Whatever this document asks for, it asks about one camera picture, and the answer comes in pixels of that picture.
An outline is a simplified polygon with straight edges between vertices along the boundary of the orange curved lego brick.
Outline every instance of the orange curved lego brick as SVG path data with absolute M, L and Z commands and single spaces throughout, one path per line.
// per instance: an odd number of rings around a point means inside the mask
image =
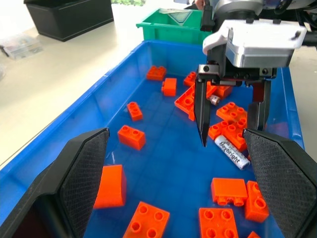
M 143 114 L 139 108 L 139 105 L 136 102 L 131 102 L 127 105 L 128 111 L 132 118 L 132 121 L 142 120 Z
M 269 216 L 269 210 L 259 190 L 257 182 L 248 181 L 248 199 L 245 206 L 245 218 L 254 222 L 264 222 Z
M 164 96 L 176 96 L 176 78 L 167 78 L 162 84 L 162 92 Z
M 238 107 L 234 102 L 230 102 L 217 110 L 217 116 L 223 120 L 239 121 L 245 119 L 247 121 L 247 112 Z
M 187 77 L 184 79 L 184 85 L 191 87 L 195 84 L 195 80 L 196 80 L 196 73 L 190 72 L 187 75 Z
M 233 121 L 223 120 L 209 128 L 208 135 L 211 139 L 215 140 L 218 136 L 222 134 L 222 131 L 229 125 L 233 124 Z
M 123 238 L 161 238 L 169 219 L 169 212 L 140 202 Z
M 251 232 L 248 236 L 248 238 L 261 238 L 257 233 Z
M 206 97 L 209 98 L 216 86 L 212 86 L 210 82 L 207 83 Z M 195 97 L 195 85 L 191 86 L 185 93 L 183 93 L 176 101 L 175 106 L 180 110 L 188 114 L 190 120 L 194 121 L 194 97 Z
M 213 202 L 222 206 L 233 203 L 241 207 L 248 198 L 246 184 L 243 179 L 238 178 L 213 178 L 211 195 Z
M 243 129 L 247 128 L 245 119 L 240 119 L 222 130 L 222 135 L 226 137 L 239 151 L 247 149 L 247 143 L 242 137 Z
M 200 208 L 201 238 L 238 238 L 232 209 Z
M 166 68 L 163 66 L 152 66 L 147 73 L 147 79 L 162 81 L 166 75 Z
M 214 95 L 222 99 L 228 97 L 232 92 L 233 87 L 231 86 L 217 86 L 217 90 L 214 92 Z
M 127 179 L 122 165 L 104 166 L 95 209 L 124 206 Z
M 127 125 L 124 125 L 118 131 L 118 137 L 122 144 L 130 146 L 136 150 L 141 150 L 145 145 L 145 133 Z

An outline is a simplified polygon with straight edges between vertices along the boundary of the table surface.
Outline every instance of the table surface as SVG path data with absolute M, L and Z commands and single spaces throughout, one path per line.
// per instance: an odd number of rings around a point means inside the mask
M 64 43 L 32 28 L 26 33 L 42 43 L 43 52 L 21 60 L 0 56 L 6 66 L 0 80 L 0 169 L 142 41 L 135 24 L 155 7 L 113 5 L 115 22 Z M 295 51 L 290 69 L 306 151 L 314 156 L 316 50 Z

